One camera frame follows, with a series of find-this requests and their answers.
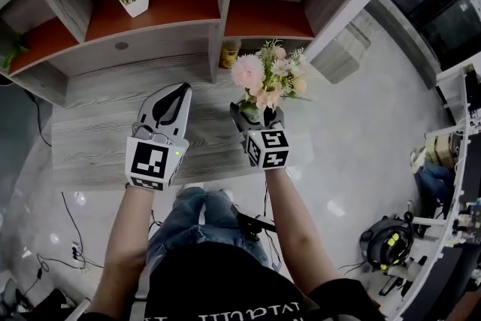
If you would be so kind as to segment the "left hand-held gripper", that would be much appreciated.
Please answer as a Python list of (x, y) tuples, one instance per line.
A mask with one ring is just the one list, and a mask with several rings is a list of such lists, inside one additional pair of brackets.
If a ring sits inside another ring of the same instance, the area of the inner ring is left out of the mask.
[[(125, 174), (133, 186), (165, 191), (189, 148), (184, 138), (189, 119), (192, 87), (168, 85), (144, 100), (127, 138)], [(157, 131), (150, 126), (157, 126)]]

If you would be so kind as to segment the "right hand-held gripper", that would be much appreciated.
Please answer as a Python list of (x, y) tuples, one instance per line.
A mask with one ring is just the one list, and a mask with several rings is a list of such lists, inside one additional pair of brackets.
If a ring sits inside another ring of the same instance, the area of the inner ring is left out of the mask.
[(229, 111), (237, 130), (244, 137), (244, 152), (250, 165), (259, 170), (285, 168), (290, 146), (283, 110), (266, 107), (263, 113), (265, 128), (262, 129), (250, 129), (250, 121), (234, 102), (230, 103)]

